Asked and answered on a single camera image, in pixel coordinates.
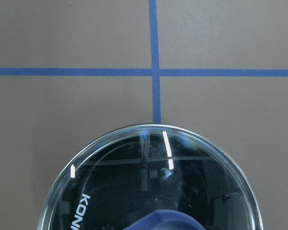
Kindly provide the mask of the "glass pot lid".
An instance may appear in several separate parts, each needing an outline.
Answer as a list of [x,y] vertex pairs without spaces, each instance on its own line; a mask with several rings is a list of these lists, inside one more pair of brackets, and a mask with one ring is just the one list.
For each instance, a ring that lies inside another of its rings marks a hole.
[[40,230],[261,230],[248,179],[211,141],[144,124],[94,140],[58,175]]

